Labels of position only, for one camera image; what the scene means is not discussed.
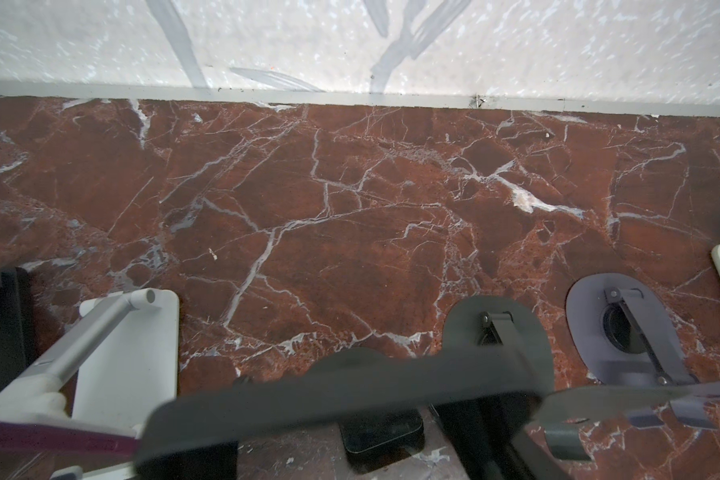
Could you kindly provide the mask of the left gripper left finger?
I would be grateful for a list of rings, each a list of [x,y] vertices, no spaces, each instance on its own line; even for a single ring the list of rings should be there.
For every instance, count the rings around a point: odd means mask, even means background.
[[[226,443],[134,463],[141,479],[236,479],[238,443]]]

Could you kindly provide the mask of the purple-edged phone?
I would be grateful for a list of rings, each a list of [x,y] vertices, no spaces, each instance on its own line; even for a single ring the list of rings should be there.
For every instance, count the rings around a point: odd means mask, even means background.
[[[41,424],[0,422],[0,450],[109,454],[128,457],[139,441],[130,436],[66,429]]]

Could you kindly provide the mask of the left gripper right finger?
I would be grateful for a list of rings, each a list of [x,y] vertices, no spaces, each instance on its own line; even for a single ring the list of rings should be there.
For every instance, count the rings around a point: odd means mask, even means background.
[[[568,479],[524,430],[528,411],[488,398],[433,405],[431,413],[470,479]]]

